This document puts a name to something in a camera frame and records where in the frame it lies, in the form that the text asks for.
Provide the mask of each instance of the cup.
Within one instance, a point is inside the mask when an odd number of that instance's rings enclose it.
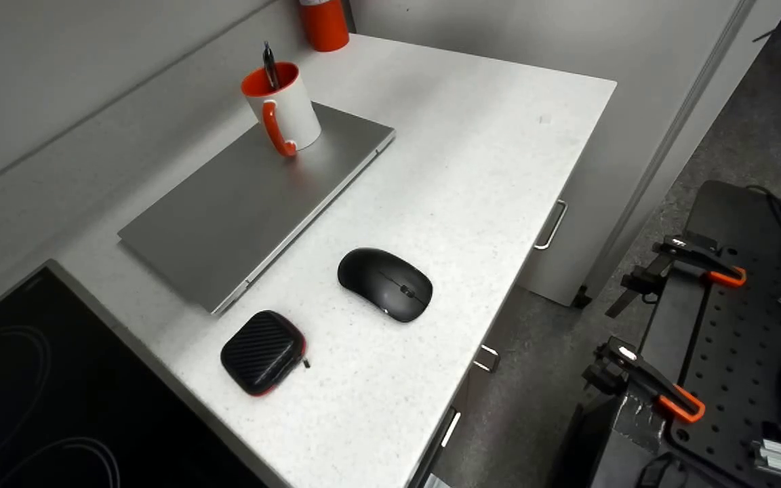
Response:
[[[292,62],[277,62],[277,90],[269,84],[267,67],[253,71],[239,90],[283,156],[295,156],[299,149],[318,140],[319,123]]]

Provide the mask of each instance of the white table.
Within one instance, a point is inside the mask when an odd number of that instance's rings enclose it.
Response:
[[[612,80],[363,34],[338,53],[305,53],[295,62],[315,100],[390,123],[395,140],[229,315],[208,317],[127,254],[117,232],[256,121],[235,96],[211,123],[195,110],[195,100],[229,100],[200,96],[219,84],[200,65],[219,52],[234,58],[230,48],[222,34],[204,58],[170,72],[180,79],[155,80],[151,94],[47,153],[62,167],[69,156],[108,152],[139,160],[155,146],[170,156],[86,213],[54,258],[117,329],[242,443],[253,469],[290,484],[404,484]],[[131,136],[147,123],[135,104],[158,103],[158,126],[166,126],[181,115],[168,103],[176,96],[193,100],[197,132]],[[117,136],[115,146],[92,130]],[[337,283],[337,262],[355,245],[389,250],[428,273],[435,300],[418,323],[398,325]],[[305,329],[313,367],[299,365],[271,395],[253,397],[226,373],[219,350],[260,309]]]

